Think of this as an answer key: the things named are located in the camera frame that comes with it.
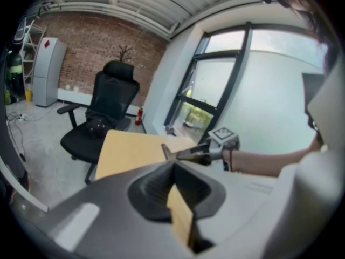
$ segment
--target window frame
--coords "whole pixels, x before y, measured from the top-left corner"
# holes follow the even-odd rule
[[[210,41],[210,38],[214,35],[219,35],[221,33],[228,33],[228,32],[234,32],[234,31],[243,31],[245,32],[243,37],[243,42],[241,49],[239,50],[225,50],[225,51],[217,51],[217,52],[210,52],[205,53],[205,50],[208,46],[208,43]],[[181,102],[187,102],[191,105],[194,105],[210,114],[213,115],[213,118],[206,128],[202,138],[200,139],[200,142],[203,142],[208,137],[208,131],[212,130],[218,123],[218,120],[220,116],[222,115],[224,108],[226,106],[226,103],[229,99],[229,96],[231,95],[234,86],[237,82],[237,79],[240,78],[247,66],[248,57],[250,54],[250,47],[252,43],[252,35],[254,30],[276,30],[276,31],[283,31],[283,32],[290,32],[290,33],[296,33],[299,35],[307,36],[310,38],[314,38],[317,40],[316,34],[310,32],[307,29],[303,29],[300,27],[295,27],[291,25],[281,25],[281,24],[252,24],[251,22],[246,22],[245,25],[240,26],[234,26],[227,29],[221,29],[214,31],[212,33],[205,33],[202,37],[195,54],[189,63],[189,66],[186,70],[186,73],[183,77],[183,80],[180,84],[180,87],[178,88],[178,91],[174,97],[174,100],[171,104],[170,110],[168,112],[168,115],[165,119],[164,125],[172,125],[172,121],[174,119],[174,116],[178,110],[178,105]],[[206,60],[206,59],[215,59],[215,58],[235,58],[235,64],[231,71],[229,80],[226,84],[226,87],[224,89],[224,92],[219,100],[219,103],[216,107],[208,105],[205,102],[201,102],[198,100],[195,100],[193,98],[189,98],[185,95],[182,95],[183,87],[186,85],[186,82],[190,80],[191,77],[191,71],[194,66],[196,66],[196,63],[199,60]]]

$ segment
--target white baseboard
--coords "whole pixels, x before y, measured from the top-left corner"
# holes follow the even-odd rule
[[[92,95],[65,89],[58,89],[58,99],[89,106],[92,100]],[[127,114],[137,115],[138,110],[138,106],[129,105]]]

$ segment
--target fire extinguisher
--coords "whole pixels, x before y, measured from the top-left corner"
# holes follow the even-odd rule
[[[138,126],[141,124],[141,121],[142,121],[142,114],[143,114],[143,110],[142,110],[142,107],[140,107],[139,111],[138,111],[138,115],[136,116],[136,119],[135,119],[135,124]]]

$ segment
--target human arm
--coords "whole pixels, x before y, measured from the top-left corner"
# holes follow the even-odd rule
[[[241,172],[254,175],[279,176],[280,171],[286,165],[298,163],[311,151],[320,150],[316,136],[311,145],[301,151],[279,154],[262,155],[242,151],[232,151],[230,163],[230,151],[223,151],[223,160],[231,166],[233,172]]]

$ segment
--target black rubber mount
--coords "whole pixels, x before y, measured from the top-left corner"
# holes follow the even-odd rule
[[[171,222],[168,194],[176,184],[194,219],[216,214],[225,200],[225,188],[179,161],[169,161],[135,180],[128,189],[132,206],[146,219]]]

